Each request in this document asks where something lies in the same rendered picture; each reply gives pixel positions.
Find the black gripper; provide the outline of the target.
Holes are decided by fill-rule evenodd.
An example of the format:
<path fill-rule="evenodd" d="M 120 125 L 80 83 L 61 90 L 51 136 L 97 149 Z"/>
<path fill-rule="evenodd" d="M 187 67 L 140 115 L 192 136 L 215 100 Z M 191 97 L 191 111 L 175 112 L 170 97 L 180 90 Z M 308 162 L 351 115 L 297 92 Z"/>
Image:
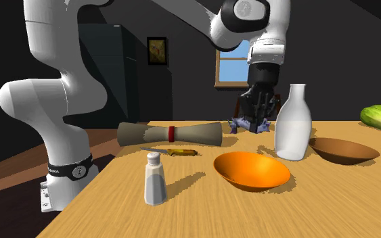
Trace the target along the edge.
<path fill-rule="evenodd" d="M 244 119 L 248 121 L 249 130 L 257 130 L 259 126 L 259 93 L 263 92 L 265 96 L 261 106 L 262 126 L 267 124 L 267 120 L 276 110 L 278 100 L 275 98 L 274 88 L 278 83 L 279 70 L 280 65 L 274 63 L 254 63 L 249 65 L 248 84 L 250 89 L 240 95 L 240 106 Z"/>

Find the purple figure toy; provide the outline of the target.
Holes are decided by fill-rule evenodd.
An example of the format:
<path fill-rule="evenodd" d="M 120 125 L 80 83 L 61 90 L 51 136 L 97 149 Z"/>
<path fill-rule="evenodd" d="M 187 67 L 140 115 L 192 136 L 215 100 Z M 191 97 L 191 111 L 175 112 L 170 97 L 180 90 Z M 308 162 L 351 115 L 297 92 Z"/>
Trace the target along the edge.
<path fill-rule="evenodd" d="M 269 126 L 270 122 L 264 118 L 263 121 L 258 125 L 255 126 L 254 129 L 250 128 L 250 122 L 247 121 L 245 118 L 232 118 L 231 120 L 228 121 L 229 126 L 230 126 L 230 133 L 231 134 L 236 134 L 238 132 L 238 128 L 244 128 L 252 133 L 262 133 L 262 132 L 269 132 Z"/>

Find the white milk bottle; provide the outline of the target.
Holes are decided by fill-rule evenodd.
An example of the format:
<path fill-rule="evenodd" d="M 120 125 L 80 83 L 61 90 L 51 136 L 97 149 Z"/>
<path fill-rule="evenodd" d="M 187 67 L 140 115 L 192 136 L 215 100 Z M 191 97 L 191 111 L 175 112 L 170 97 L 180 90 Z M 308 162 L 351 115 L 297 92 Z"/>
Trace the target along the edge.
<path fill-rule="evenodd" d="M 299 161 L 305 156 L 311 136 L 312 119 L 305 101 L 306 84 L 291 84 L 287 101 L 275 123 L 275 152 L 278 157 Z"/>

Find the wooden framed window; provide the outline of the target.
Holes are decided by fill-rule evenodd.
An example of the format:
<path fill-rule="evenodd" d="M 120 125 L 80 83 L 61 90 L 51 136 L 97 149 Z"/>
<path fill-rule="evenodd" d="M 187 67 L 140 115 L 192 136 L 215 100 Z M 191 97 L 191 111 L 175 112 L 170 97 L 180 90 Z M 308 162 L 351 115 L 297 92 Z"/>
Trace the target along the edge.
<path fill-rule="evenodd" d="M 248 41 L 242 41 L 236 49 L 230 52 L 216 50 L 216 88 L 245 88 L 248 86 L 248 50 Z"/>

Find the orange bowl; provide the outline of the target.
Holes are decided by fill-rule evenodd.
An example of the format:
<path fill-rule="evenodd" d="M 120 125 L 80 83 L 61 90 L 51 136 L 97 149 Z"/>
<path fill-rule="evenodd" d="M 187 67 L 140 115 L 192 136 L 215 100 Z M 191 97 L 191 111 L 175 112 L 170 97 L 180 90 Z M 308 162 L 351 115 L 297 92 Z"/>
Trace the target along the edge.
<path fill-rule="evenodd" d="M 247 151 L 233 151 L 217 156 L 215 170 L 234 187 L 261 192 L 287 183 L 289 169 L 274 158 Z"/>

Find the rolled scroll with red band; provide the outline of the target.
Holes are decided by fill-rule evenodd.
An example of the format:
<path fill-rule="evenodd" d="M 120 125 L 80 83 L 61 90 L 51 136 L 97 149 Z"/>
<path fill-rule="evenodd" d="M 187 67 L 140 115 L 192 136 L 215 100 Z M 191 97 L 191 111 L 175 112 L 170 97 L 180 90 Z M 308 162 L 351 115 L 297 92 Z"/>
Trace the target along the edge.
<path fill-rule="evenodd" d="M 117 129 L 117 141 L 120 146 L 175 141 L 221 146 L 223 140 L 220 122 L 193 126 L 150 126 L 121 122 Z"/>

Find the brown bowl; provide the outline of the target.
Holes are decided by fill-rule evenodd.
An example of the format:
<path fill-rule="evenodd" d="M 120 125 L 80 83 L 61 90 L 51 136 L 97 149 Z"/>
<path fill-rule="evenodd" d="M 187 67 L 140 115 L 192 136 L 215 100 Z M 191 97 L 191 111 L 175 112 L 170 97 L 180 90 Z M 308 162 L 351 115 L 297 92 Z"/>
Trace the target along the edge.
<path fill-rule="evenodd" d="M 355 165 L 380 156 L 366 145 L 342 139 L 315 137 L 309 139 L 311 148 L 323 159 L 342 165 Z"/>

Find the white salt shaker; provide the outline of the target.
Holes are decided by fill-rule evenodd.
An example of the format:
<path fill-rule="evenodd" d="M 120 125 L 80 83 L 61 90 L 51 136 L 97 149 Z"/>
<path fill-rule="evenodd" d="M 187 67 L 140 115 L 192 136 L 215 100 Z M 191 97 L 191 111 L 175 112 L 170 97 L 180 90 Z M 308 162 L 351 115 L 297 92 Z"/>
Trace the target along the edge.
<path fill-rule="evenodd" d="M 157 206 L 167 199 L 164 168 L 158 152 L 150 152 L 147 155 L 148 163 L 145 166 L 145 203 Z"/>

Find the dark cabinet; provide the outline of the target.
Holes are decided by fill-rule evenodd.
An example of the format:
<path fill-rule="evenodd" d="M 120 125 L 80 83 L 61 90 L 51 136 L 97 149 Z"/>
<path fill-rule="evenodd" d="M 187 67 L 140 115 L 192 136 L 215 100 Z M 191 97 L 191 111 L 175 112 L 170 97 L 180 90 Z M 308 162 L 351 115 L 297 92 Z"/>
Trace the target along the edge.
<path fill-rule="evenodd" d="M 139 120 L 137 39 L 119 24 L 79 24 L 81 54 L 86 68 L 105 86 L 104 108 L 64 117 L 81 128 L 117 128 Z"/>

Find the yellow handled knife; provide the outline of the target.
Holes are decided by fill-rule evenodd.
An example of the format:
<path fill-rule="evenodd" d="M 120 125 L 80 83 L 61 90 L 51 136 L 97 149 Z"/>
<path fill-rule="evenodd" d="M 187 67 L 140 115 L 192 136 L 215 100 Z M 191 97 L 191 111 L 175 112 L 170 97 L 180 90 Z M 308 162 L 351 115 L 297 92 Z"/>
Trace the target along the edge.
<path fill-rule="evenodd" d="M 153 151 L 158 153 L 169 154 L 170 156 L 196 156 L 198 152 L 192 149 L 154 149 L 149 147 L 142 147 L 141 149 L 146 151 Z"/>

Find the framed wall picture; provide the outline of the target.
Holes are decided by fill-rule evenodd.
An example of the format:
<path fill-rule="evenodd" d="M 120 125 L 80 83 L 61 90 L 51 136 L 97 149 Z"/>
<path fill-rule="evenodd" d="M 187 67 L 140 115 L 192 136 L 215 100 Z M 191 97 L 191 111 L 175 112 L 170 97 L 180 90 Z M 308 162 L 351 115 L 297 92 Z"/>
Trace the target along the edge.
<path fill-rule="evenodd" d="M 148 64 L 168 65 L 168 39 L 166 37 L 148 37 Z"/>

